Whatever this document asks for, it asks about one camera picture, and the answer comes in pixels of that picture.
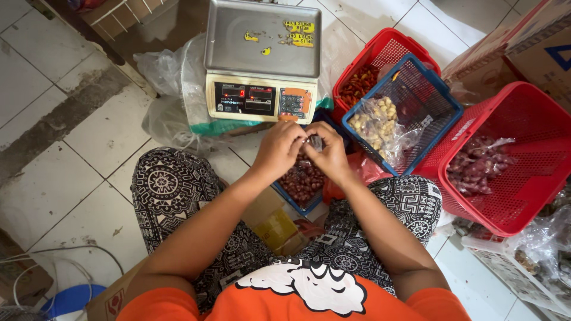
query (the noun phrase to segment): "hand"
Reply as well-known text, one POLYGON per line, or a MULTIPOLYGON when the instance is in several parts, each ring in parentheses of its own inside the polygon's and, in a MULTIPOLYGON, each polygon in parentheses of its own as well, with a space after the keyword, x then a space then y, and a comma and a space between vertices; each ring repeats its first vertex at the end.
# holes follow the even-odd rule
POLYGON ((353 172, 347 163, 343 138, 328 123, 311 123, 305 128, 305 133, 308 136, 317 134, 325 143, 321 153, 315 151, 311 144, 304 144, 303 150, 329 179, 341 186, 341 183, 353 178, 353 172))
POLYGON ((297 123, 281 121, 266 134, 250 171, 270 185, 294 164, 307 134, 297 123))

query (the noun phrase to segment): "white tile floor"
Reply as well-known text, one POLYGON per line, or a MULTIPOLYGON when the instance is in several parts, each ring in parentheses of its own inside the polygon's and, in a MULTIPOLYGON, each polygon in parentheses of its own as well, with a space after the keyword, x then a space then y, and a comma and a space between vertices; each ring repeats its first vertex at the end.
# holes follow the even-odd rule
MULTIPOLYGON (((297 5, 299 1, 284 2, 297 5)), ((384 27, 413 37, 443 69, 486 33, 537 2, 303 0, 299 5, 317 7, 323 13, 323 52, 331 61, 327 71, 335 82, 384 27)), ((0 100, 5 106, 0 109, 0 146, 9 145, 22 129, 65 99, 79 84, 79 75, 107 66, 76 36, 61 21, 48 21, 31 10, 25 0, 0 2, 0 100)), ((140 128, 150 102, 141 89, 127 86, 32 161, 23 175, 0 189, 0 226, 25 250, 96 242, 126 270, 144 258, 129 186, 136 160, 158 146, 140 128)), ((263 135, 235 138, 231 147, 209 157, 213 168, 227 181, 235 181, 254 161, 263 135)), ((326 210, 321 206, 310 218, 326 210)), ((458 236, 435 237, 428 251, 473 320, 540 320, 462 248, 458 236)), ((104 286, 119 276, 110 258, 97 250, 58 252, 57 256, 81 263, 104 286)), ((38 262, 54 275, 49 260, 38 257, 38 262)), ((85 283, 67 263, 57 263, 57 271, 60 289, 85 283)))

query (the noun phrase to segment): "red plastic basket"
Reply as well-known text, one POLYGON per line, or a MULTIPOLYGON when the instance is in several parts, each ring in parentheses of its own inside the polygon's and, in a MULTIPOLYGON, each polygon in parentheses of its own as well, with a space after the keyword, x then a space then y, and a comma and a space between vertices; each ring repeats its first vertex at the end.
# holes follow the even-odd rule
POLYGON ((339 97, 339 88, 345 86, 347 80, 355 71, 368 63, 377 68, 382 68, 387 63, 398 63, 404 55, 412 53, 423 63, 430 63, 434 66, 432 70, 440 77, 440 67, 428 55, 428 51, 419 45, 411 37, 407 37, 401 32, 393 28, 384 28, 371 39, 365 48, 359 53, 357 58, 345 68, 341 77, 337 80, 333 87, 333 103, 335 108, 331 113, 331 118, 338 124, 341 124, 341 118, 351 107, 347 106, 339 97))
POLYGON ((448 212, 496 235, 515 235, 553 200, 571 174, 571 115, 536 86, 511 83, 466 109, 413 174, 436 183, 448 212), (450 184, 446 166, 476 131, 496 139, 515 138, 505 151, 516 164, 488 183, 492 194, 465 198, 450 184))

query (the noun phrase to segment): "scale keypad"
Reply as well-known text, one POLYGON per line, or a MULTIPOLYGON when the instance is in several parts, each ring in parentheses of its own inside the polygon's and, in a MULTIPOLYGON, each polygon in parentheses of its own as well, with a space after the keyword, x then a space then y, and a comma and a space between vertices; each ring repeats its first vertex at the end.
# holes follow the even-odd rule
POLYGON ((279 115, 297 116, 304 118, 305 113, 301 111, 303 108, 303 97, 297 95, 286 95, 286 91, 282 90, 280 94, 279 115))

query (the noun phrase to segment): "orange t-shirt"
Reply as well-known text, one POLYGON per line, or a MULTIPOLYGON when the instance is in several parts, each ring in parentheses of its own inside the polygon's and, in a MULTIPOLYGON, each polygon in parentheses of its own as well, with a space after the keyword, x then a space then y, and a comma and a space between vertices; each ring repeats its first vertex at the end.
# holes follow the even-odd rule
POLYGON ((438 320, 469 321, 458 298, 442 288, 414 293, 405 303, 360 276, 302 261, 273 264, 226 288, 199 315, 193 298, 157 288, 131 301, 117 321, 146 320, 438 320))

